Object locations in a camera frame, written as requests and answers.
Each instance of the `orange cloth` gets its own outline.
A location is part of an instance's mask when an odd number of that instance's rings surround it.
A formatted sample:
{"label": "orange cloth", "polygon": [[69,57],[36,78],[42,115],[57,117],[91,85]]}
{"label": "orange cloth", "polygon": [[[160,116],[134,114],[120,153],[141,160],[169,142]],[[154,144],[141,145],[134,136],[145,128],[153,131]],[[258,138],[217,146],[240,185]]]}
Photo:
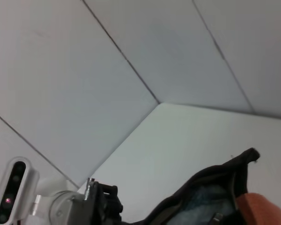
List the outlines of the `orange cloth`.
{"label": "orange cloth", "polygon": [[248,225],[281,225],[281,209],[262,195],[241,195],[237,204]]}

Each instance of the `black bag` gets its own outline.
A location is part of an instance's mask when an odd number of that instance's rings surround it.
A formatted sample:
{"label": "black bag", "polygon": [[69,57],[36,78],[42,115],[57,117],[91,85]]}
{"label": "black bag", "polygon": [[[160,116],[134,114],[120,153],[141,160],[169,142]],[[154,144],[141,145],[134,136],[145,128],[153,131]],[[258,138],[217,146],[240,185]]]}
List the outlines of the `black bag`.
{"label": "black bag", "polygon": [[236,198],[247,193],[248,164],[260,154],[250,148],[222,165],[192,176],[135,225],[242,225]]}

